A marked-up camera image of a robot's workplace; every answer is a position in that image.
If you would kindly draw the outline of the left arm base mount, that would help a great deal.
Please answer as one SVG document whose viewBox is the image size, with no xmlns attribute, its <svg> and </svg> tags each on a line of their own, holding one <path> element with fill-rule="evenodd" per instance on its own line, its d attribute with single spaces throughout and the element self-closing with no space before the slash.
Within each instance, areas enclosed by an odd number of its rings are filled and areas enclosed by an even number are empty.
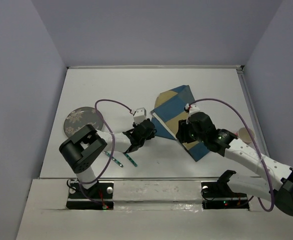
<svg viewBox="0 0 293 240">
<path fill-rule="evenodd" d="M 89 189 L 79 185 L 75 179 L 66 181 L 68 196 L 66 208 L 69 210 L 112 210 L 114 208 L 113 181 L 99 181 Z"/>
</svg>

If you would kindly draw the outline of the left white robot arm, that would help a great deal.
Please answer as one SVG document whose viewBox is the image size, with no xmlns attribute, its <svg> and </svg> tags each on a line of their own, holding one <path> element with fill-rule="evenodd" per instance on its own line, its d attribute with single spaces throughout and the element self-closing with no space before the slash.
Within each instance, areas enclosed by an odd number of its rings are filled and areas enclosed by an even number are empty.
<svg viewBox="0 0 293 240">
<path fill-rule="evenodd" d="M 96 130 L 92 125 L 85 125 L 69 137 L 59 147 L 59 152 L 66 160 L 80 183 L 80 192 L 87 198 L 97 193 L 98 179 L 91 165 L 103 152 L 128 154 L 141 148 L 145 141 L 155 137 L 157 132 L 150 119 L 135 125 L 121 133 L 109 133 Z"/>
</svg>

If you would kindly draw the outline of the fork with teal handle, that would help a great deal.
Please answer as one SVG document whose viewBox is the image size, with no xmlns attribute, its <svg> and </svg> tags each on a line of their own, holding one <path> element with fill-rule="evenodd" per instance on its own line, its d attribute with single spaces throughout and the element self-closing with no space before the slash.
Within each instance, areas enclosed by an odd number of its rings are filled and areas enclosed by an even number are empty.
<svg viewBox="0 0 293 240">
<path fill-rule="evenodd" d="M 134 166 L 137 167 L 137 163 L 127 154 L 125 153 L 124 156 L 130 161 L 130 163 Z"/>
</svg>

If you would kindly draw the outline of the spoon with teal handle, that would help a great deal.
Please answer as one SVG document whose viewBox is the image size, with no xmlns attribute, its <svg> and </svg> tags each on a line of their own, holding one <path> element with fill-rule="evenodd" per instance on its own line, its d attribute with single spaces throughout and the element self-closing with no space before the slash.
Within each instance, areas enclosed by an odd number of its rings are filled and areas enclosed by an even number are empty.
<svg viewBox="0 0 293 240">
<path fill-rule="evenodd" d="M 105 151 L 104 154 L 105 154 L 106 156 L 108 156 L 109 158 L 111 157 L 111 154 L 110 154 L 109 152 L 107 152 L 107 151 Z M 120 161 L 118 161 L 116 158 L 114 158 L 113 156 L 111 157 L 111 160 L 112 160 L 114 163 L 116 163 L 119 167 L 121 167 L 121 168 L 124 167 L 124 165 L 123 165 Z"/>
</svg>

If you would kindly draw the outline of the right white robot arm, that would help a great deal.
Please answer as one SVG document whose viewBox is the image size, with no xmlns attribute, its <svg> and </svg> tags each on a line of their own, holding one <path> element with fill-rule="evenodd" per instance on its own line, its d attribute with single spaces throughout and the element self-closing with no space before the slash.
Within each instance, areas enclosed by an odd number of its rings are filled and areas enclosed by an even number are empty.
<svg viewBox="0 0 293 240">
<path fill-rule="evenodd" d="M 293 167 L 282 164 L 245 144 L 234 133 L 216 128 L 204 112 L 179 120 L 176 138 L 180 143 L 201 142 L 213 153 L 233 160 L 262 179 L 253 179 L 227 170 L 216 184 L 222 196 L 245 193 L 272 201 L 283 213 L 293 216 Z"/>
</svg>

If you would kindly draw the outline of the grey reindeer plate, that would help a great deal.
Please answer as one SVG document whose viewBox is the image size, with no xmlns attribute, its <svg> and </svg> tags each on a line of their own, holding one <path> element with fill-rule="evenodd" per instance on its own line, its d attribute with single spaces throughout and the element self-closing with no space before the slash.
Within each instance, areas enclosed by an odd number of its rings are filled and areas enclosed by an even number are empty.
<svg viewBox="0 0 293 240">
<path fill-rule="evenodd" d="M 69 138 L 86 125 L 92 125 L 96 130 L 101 130 L 104 126 L 103 120 L 93 107 L 84 106 L 70 112 L 64 120 L 63 131 Z"/>
</svg>

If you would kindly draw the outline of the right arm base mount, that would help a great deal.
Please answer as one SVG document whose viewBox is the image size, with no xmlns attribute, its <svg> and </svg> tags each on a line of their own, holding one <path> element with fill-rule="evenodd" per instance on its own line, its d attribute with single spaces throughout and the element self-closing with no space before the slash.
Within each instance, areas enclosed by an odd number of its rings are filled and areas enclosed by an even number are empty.
<svg viewBox="0 0 293 240">
<path fill-rule="evenodd" d="M 235 175 L 234 170 L 226 170 L 217 181 L 204 181 L 201 183 L 202 208 L 204 210 L 249 210 L 249 200 L 244 193 L 236 193 L 230 189 L 228 183 Z"/>
</svg>

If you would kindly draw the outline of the pink mug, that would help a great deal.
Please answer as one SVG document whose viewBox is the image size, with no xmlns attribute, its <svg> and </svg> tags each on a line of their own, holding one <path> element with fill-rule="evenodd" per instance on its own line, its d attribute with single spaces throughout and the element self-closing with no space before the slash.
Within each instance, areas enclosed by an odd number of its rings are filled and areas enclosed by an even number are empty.
<svg viewBox="0 0 293 240">
<path fill-rule="evenodd" d="M 252 137 L 253 139 L 255 138 L 255 133 L 253 132 L 253 130 L 250 128 L 246 129 L 245 127 L 238 129 L 236 135 L 248 145 L 253 142 Z"/>
</svg>

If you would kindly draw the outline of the blue and tan placemat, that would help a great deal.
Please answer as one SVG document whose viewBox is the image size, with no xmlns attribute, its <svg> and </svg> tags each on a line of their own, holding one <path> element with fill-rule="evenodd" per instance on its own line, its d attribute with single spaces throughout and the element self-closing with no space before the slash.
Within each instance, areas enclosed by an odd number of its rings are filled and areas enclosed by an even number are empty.
<svg viewBox="0 0 293 240">
<path fill-rule="evenodd" d="M 188 116 L 184 108 L 195 98 L 189 85 L 181 85 L 158 95 L 154 109 L 151 111 L 151 122 L 156 129 L 156 136 L 176 140 L 179 121 Z"/>
</svg>

